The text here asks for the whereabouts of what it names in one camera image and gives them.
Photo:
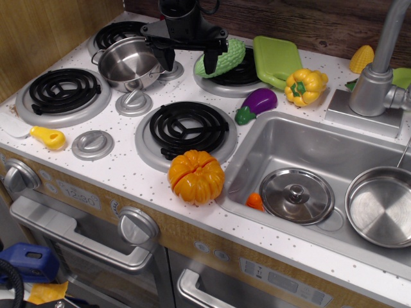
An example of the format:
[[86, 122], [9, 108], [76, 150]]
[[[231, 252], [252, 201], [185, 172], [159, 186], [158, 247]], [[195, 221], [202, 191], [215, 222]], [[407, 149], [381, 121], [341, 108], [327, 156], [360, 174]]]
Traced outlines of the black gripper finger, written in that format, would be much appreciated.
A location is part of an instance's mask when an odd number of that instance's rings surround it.
[[162, 68], [165, 69], [166, 71], [172, 71], [173, 64], [175, 61], [174, 50], [170, 48], [160, 49], [154, 45], [151, 46], [151, 49], [157, 61], [162, 66]]
[[216, 70], [219, 52], [217, 50], [209, 50], [204, 52], [204, 69], [206, 74], [213, 74]]

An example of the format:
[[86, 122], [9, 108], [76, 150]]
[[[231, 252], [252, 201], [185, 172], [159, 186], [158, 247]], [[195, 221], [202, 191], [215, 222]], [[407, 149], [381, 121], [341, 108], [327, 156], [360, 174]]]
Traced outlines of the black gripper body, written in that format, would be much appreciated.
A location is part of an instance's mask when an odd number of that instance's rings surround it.
[[141, 28], [154, 49], [227, 52], [228, 33], [205, 20], [198, 1], [159, 1], [158, 4], [163, 20]]

